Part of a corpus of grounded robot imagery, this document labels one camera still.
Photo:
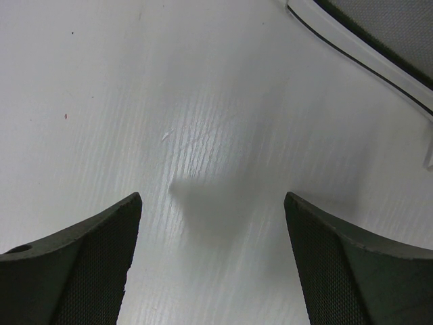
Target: hole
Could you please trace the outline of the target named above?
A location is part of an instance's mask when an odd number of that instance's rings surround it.
[[[5,254],[21,253],[28,251],[30,248],[32,248],[31,245],[21,245],[11,249],[10,251],[7,251]]]

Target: white wood-grain surface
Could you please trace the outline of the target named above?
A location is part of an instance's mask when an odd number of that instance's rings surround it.
[[[285,193],[433,248],[430,138],[278,0],[0,2],[0,251],[140,192],[118,324],[308,324]]]

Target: black rubber edge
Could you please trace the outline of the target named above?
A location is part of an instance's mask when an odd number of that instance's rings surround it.
[[[0,324],[115,324],[142,201],[131,194],[50,236],[0,255]]]
[[[323,224],[341,240],[350,245],[361,247],[365,251],[390,255],[399,259],[433,260],[433,250],[404,244],[369,232],[357,225],[326,213],[295,193],[288,192],[284,204],[295,204],[298,210],[307,211],[311,215],[311,219],[315,219]]]
[[[289,4],[286,5],[287,10],[297,19],[300,21],[301,24],[303,24],[305,27],[308,28],[309,31],[311,31],[314,35],[316,35],[319,39],[321,39],[323,42],[327,43],[330,47],[332,47],[333,49],[335,49],[336,51],[338,51],[339,53],[343,54],[344,56],[346,56],[347,58],[351,59],[353,62],[357,63],[358,65],[362,66],[364,69],[366,69],[367,71],[369,71],[370,73],[374,74],[375,76],[381,78],[381,80],[385,81],[387,84],[393,86],[395,89],[397,89],[398,91],[400,91],[402,94],[404,94],[405,96],[407,96],[410,100],[412,100],[413,102],[415,102],[418,106],[420,106],[424,111],[426,111],[430,116],[433,116],[433,111],[431,109],[429,109],[425,104],[421,103],[419,100],[417,100],[415,97],[413,97],[410,93],[408,93],[407,91],[405,91],[404,89],[402,89],[401,87],[399,87],[398,85],[396,85],[395,83],[393,83],[391,80],[387,79],[386,77],[382,76],[380,73],[377,73],[375,70],[371,69],[370,67],[368,67],[366,64],[362,63],[361,61],[359,61],[358,59],[354,58],[353,56],[351,56],[349,53],[346,53],[345,51],[343,51],[342,49],[340,49],[339,47],[335,46],[333,43],[331,43],[330,41],[328,41],[325,37],[323,37],[322,35],[320,35],[318,32],[316,32],[316,30],[314,30],[310,25],[308,25],[300,16],[298,16],[298,14],[296,14],[296,12],[290,7]]]
[[[385,58],[390,60],[400,69],[404,70],[410,74],[413,78],[417,79],[420,83],[425,85],[427,88],[433,90],[433,80],[431,77],[426,75],[420,69],[414,67],[412,64],[408,63],[397,53],[395,53],[391,48],[387,47],[376,39],[373,35],[367,32],[364,28],[360,27],[356,22],[354,22],[349,16],[347,16],[338,7],[330,3],[328,0],[314,0],[317,5],[319,5],[323,10],[325,10],[329,15],[331,15],[335,20],[337,20],[341,25],[346,27],[350,32],[362,39],[366,44],[370,45],[377,52],[381,53]]]

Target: black mesh fabric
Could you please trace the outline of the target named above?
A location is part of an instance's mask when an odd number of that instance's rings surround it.
[[[52,325],[116,324],[141,214],[131,204],[83,240]]]
[[[286,198],[292,248],[312,325],[370,324],[337,235]]]
[[[284,206],[311,324],[433,324],[433,251],[368,232],[293,193]]]
[[[115,324],[140,217],[134,193],[0,255],[0,325]]]
[[[339,23],[433,89],[432,0],[314,0]]]

